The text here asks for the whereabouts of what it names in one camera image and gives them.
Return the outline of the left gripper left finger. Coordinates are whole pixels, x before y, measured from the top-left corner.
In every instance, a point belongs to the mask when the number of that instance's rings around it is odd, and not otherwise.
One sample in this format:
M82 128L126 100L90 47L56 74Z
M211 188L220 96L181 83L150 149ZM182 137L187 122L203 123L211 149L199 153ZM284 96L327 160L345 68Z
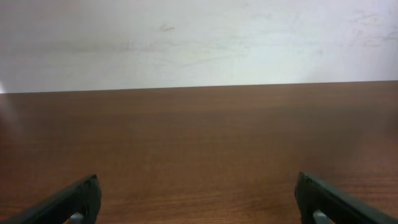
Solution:
M75 214L81 223L95 224L101 208L101 188L91 174L1 224L64 223Z

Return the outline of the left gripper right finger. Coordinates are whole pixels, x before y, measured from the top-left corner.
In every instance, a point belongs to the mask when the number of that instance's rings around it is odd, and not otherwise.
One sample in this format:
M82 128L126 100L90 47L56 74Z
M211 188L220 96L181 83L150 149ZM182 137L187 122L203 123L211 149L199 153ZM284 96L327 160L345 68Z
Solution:
M295 199L304 224L397 224L396 218L304 172L298 175Z

